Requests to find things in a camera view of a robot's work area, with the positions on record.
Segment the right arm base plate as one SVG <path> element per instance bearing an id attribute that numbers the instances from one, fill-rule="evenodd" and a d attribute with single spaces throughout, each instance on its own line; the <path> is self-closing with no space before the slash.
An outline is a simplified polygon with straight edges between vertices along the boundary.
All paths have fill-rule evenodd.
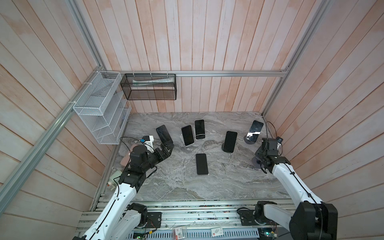
<path id="1" fill-rule="evenodd" d="M 255 221 L 254 211 L 248 208 L 237 209 L 237 214 L 240 217 L 242 226 L 258 226 L 259 224 Z"/>

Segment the grey far-right phone stand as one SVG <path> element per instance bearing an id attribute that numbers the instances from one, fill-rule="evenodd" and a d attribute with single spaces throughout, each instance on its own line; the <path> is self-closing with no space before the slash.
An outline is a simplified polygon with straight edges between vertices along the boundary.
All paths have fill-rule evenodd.
<path id="1" fill-rule="evenodd" d="M 249 140 L 247 139 L 247 136 L 244 136 L 244 141 L 245 141 L 245 143 L 248 144 L 248 145 L 253 145 L 253 144 L 255 144 L 255 142 L 253 142 L 253 141 L 249 141 Z"/>

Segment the pale green small device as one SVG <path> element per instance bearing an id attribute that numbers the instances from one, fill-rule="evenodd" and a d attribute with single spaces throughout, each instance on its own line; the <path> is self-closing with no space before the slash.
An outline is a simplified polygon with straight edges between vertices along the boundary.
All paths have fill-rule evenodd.
<path id="1" fill-rule="evenodd" d="M 109 177 L 109 180 L 108 180 L 108 184 L 107 184 L 107 186 L 110 190 L 115 190 L 115 188 L 119 184 L 119 179 L 120 179 L 121 174 L 122 174 L 122 172 L 119 170 L 116 170 L 114 173 L 111 174 L 111 176 Z"/>

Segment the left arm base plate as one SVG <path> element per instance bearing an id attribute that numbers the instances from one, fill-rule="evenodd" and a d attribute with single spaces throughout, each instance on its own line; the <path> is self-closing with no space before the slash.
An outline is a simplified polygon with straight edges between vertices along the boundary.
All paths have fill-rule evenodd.
<path id="1" fill-rule="evenodd" d="M 161 212 L 149 212 L 147 213 L 146 228 L 159 229 L 162 224 Z"/>

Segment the pink phone case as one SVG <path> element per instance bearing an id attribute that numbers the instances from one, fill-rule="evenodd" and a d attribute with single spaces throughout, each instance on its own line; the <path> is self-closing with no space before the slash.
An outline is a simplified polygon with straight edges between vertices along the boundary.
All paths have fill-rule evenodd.
<path id="1" fill-rule="evenodd" d="M 130 159 L 131 159 L 130 154 L 131 152 L 128 151 L 127 154 L 122 158 L 122 160 L 120 161 L 121 166 L 126 167 L 127 164 L 130 163 Z"/>

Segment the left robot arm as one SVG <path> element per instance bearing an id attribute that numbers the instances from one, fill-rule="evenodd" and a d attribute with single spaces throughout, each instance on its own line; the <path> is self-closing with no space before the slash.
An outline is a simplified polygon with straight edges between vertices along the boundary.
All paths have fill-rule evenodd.
<path id="1" fill-rule="evenodd" d="M 147 207 L 131 201 L 147 179 L 147 171 L 170 157 L 173 148 L 174 144 L 166 143 L 151 152 L 144 145 L 135 146 L 107 206 L 84 235 L 74 239 L 124 240 L 135 228 L 145 228 L 148 224 Z"/>

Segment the phone with green case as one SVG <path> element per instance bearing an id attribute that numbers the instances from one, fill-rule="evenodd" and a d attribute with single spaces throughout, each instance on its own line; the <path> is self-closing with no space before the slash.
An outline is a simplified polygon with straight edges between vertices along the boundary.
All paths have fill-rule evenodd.
<path id="1" fill-rule="evenodd" d="M 224 143 L 226 144 L 226 148 L 228 150 L 226 153 L 234 152 L 237 136 L 238 136 L 237 132 L 227 131 L 225 141 L 224 141 Z"/>

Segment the aluminium rail frame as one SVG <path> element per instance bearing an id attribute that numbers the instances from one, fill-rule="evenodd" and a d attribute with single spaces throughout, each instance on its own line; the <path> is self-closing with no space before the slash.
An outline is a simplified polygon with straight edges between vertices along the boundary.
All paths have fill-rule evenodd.
<path id="1" fill-rule="evenodd" d="M 214 229 L 223 228 L 230 238 L 259 234 L 260 228 L 282 227 L 274 222 L 258 226 L 242 226 L 237 209 L 248 208 L 255 211 L 257 200 L 233 200 L 233 201 L 181 201 L 181 202 L 140 202 L 147 207 L 149 212 L 161 212 L 162 224 L 159 229 L 135 228 L 126 239 L 149 239 L 154 237 L 173 237 L 174 239 L 213 237 L 220 234 Z M 293 200 L 272 200 L 279 207 L 294 212 L 296 207 Z M 78 231 L 82 237 L 102 213 L 108 203 L 98 204 L 96 212 L 86 212 L 81 216 Z"/>

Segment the phone with purple case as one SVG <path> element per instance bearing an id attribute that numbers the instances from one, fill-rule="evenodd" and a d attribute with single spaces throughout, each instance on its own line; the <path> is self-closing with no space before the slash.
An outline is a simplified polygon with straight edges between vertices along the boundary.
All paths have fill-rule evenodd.
<path id="1" fill-rule="evenodd" d="M 198 175 L 208 175 L 208 162 L 206 154 L 196 154 L 196 166 Z"/>

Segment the dark grey phone stand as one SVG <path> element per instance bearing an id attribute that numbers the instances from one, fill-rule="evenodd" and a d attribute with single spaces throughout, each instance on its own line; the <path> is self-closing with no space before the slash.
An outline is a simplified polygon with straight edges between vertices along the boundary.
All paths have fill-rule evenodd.
<path id="1" fill-rule="evenodd" d="M 227 151 L 228 151 L 227 148 L 226 148 L 226 144 L 225 144 L 225 143 L 222 144 L 222 150 L 223 150 L 224 152 L 227 152 Z"/>

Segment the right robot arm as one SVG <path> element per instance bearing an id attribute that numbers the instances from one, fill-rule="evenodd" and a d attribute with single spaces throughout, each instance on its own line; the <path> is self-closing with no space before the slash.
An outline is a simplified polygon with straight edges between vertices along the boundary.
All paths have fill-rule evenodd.
<path id="1" fill-rule="evenodd" d="M 274 222 L 288 230 L 294 240 L 335 240 L 338 210 L 314 194 L 289 160 L 280 155 L 281 142 L 281 138 L 263 138 L 255 157 L 264 173 L 271 173 L 280 181 L 296 209 L 292 213 L 275 202 L 259 201 L 254 211 L 255 222 L 258 225 Z"/>

